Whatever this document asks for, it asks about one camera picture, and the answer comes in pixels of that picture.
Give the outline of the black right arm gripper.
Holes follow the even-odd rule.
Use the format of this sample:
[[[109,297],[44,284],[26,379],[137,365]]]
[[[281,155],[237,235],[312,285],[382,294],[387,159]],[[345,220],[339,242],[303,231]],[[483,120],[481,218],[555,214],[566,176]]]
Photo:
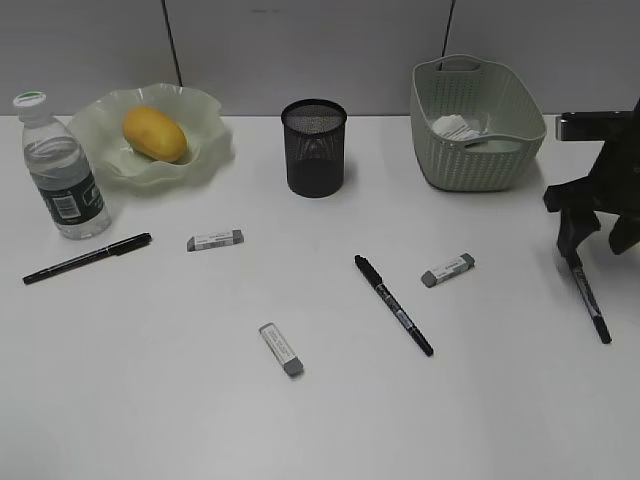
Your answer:
[[[593,211],[620,215],[609,234],[609,246],[621,255],[639,243],[639,108],[631,111],[565,112],[556,118],[562,141],[602,141],[589,173],[551,185],[543,201],[560,211],[557,248],[576,261],[578,246],[600,230]]]

